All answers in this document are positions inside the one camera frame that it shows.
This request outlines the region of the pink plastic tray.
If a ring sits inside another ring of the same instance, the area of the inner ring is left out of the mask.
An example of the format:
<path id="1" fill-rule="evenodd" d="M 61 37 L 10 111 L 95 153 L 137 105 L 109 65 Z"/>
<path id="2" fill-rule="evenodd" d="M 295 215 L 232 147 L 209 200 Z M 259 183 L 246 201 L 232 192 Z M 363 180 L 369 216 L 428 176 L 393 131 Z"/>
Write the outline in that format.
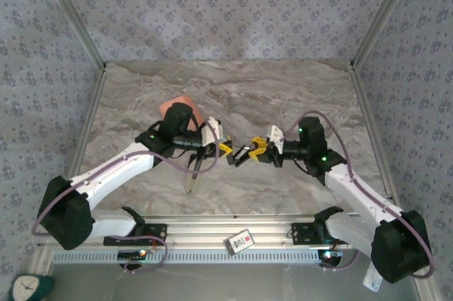
<path id="1" fill-rule="evenodd" d="M 178 96 L 159 106 L 162 117 L 159 131 L 181 133 L 197 131 L 204 122 L 200 109 L 188 95 Z"/>

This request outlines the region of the white card with red mark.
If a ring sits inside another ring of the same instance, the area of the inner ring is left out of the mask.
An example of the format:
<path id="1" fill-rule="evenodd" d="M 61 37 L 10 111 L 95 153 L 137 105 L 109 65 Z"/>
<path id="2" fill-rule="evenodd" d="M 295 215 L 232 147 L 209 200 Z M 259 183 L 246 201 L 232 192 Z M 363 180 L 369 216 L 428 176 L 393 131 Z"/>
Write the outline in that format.
<path id="1" fill-rule="evenodd" d="M 224 245 L 230 256 L 235 256 L 255 245 L 255 241 L 248 229 L 244 229 L 224 240 Z"/>

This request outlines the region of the small black circuit board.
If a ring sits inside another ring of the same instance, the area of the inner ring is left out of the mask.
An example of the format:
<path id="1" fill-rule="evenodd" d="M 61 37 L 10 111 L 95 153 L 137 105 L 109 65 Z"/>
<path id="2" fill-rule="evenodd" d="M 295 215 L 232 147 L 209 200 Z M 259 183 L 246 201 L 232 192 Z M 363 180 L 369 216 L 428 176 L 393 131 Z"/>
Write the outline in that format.
<path id="1" fill-rule="evenodd" d="M 343 252 L 337 250 L 323 249 L 318 250 L 318 255 L 319 259 L 321 260 L 321 263 L 328 264 L 331 266 L 337 266 L 343 257 Z"/>
<path id="2" fill-rule="evenodd" d="M 148 252 L 144 249 L 122 250 L 117 254 L 118 261 L 142 261 L 147 258 Z"/>

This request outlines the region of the grey metal panel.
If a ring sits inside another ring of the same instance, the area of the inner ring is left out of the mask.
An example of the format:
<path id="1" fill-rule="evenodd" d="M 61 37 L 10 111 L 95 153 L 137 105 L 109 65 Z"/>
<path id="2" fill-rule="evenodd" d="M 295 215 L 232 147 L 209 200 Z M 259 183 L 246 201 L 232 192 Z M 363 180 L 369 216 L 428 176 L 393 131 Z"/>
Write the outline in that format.
<path id="1" fill-rule="evenodd" d="M 378 292 L 362 280 L 359 260 L 340 272 L 315 265 L 167 265 L 125 274 L 117 265 L 56 265 L 46 301 L 420 301 L 411 279 L 382 283 Z"/>

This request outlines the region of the dark green clock white face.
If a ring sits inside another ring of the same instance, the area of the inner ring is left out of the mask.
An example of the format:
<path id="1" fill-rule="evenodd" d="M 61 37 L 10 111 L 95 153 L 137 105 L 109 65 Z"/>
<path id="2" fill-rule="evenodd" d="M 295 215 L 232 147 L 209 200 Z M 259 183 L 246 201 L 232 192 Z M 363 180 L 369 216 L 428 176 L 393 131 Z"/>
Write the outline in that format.
<path id="1" fill-rule="evenodd" d="M 9 290 L 8 301 L 42 301 L 54 286 L 55 279 L 52 276 L 20 275 Z"/>

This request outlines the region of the aluminium table edge rail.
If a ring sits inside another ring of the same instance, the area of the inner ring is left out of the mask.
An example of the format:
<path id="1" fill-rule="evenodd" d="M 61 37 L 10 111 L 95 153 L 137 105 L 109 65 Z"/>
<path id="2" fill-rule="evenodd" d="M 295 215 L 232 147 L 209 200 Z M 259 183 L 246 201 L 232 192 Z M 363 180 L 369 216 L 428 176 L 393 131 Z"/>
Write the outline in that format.
<path id="1" fill-rule="evenodd" d="M 91 127 L 96 115 L 96 110 L 98 107 L 98 103 L 102 94 L 103 85 L 105 83 L 105 69 L 107 65 L 104 64 L 101 67 L 100 73 L 98 78 L 96 79 L 96 83 L 91 95 L 91 100 L 88 105 L 88 110 L 86 113 L 85 121 L 83 123 L 83 127 L 81 129 L 81 133 L 79 135 L 79 139 L 77 142 L 76 150 L 71 160 L 69 170 L 67 172 L 69 178 L 76 176 L 79 173 L 81 168 L 81 164 L 84 158 L 84 154 L 86 151 L 86 145 L 88 144 L 88 136 L 91 131 Z M 39 230 L 40 222 L 36 220 L 32 226 L 32 233 L 33 236 L 37 239 L 37 244 L 35 251 L 33 253 L 32 258 L 29 260 L 28 265 L 26 266 L 26 273 L 34 273 L 38 275 L 47 275 L 49 272 L 50 260 L 47 258 L 49 254 L 46 252 L 46 244 L 48 241 L 49 234 L 44 233 L 41 235 L 35 235 L 35 232 Z"/>
<path id="2" fill-rule="evenodd" d="M 369 101 L 367 99 L 367 94 L 365 92 L 362 79 L 360 77 L 359 72 L 355 68 L 354 62 L 347 62 L 347 65 L 349 68 L 353 86 L 356 91 L 357 99 L 360 104 L 360 108 L 365 118 L 367 131 L 369 134 L 370 142 L 372 144 L 374 156 L 379 167 L 379 172 L 381 174 L 384 188 L 387 194 L 392 197 L 393 202 L 397 206 L 401 206 L 398 191 L 396 190 L 396 186 L 394 184 L 394 180 L 391 174 L 389 161 L 386 157 L 386 153 L 384 151 L 384 147 L 379 136 L 378 128 L 375 123 Z M 435 276 L 432 276 L 425 280 L 415 279 L 415 286 L 420 297 L 420 301 L 444 301 L 440 288 L 435 279 Z"/>

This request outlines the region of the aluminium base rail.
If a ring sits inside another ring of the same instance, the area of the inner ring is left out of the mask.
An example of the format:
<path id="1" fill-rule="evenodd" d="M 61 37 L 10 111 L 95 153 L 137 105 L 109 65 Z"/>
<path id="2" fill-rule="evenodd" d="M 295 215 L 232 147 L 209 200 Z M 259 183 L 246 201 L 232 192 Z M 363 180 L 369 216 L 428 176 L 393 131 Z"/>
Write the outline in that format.
<path id="1" fill-rule="evenodd" d="M 83 244 L 88 238 L 119 237 L 125 239 L 136 225 L 167 224 L 168 246 L 185 248 L 206 245 L 219 247 L 227 237 L 248 229 L 259 246 L 284 246 L 292 241 L 291 224 L 322 222 L 339 211 L 331 207 L 315 215 L 138 215 L 134 210 L 94 210 L 69 217 L 68 221 L 46 215 L 35 235 L 49 234 L 67 250 Z"/>

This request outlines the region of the aluminium frame post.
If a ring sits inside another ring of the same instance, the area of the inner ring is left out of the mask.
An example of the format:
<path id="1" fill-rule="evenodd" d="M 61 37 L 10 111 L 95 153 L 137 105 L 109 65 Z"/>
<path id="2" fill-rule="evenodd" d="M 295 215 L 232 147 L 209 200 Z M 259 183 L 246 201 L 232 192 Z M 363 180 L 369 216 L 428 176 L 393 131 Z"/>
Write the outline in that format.
<path id="1" fill-rule="evenodd" d="M 93 38 L 90 36 L 81 15 L 76 9 L 72 0 L 57 0 L 60 8 L 62 9 L 66 19 L 73 28 L 77 38 L 84 46 L 85 51 L 91 58 L 92 62 L 100 69 L 103 69 L 105 62 L 96 47 Z"/>
<path id="2" fill-rule="evenodd" d="M 382 0 L 379 4 L 374 18 L 357 47 L 355 56 L 351 59 L 350 64 L 354 70 L 358 70 L 364 64 L 364 61 L 367 59 L 368 54 L 374 47 L 380 33 L 399 1 L 400 0 Z"/>

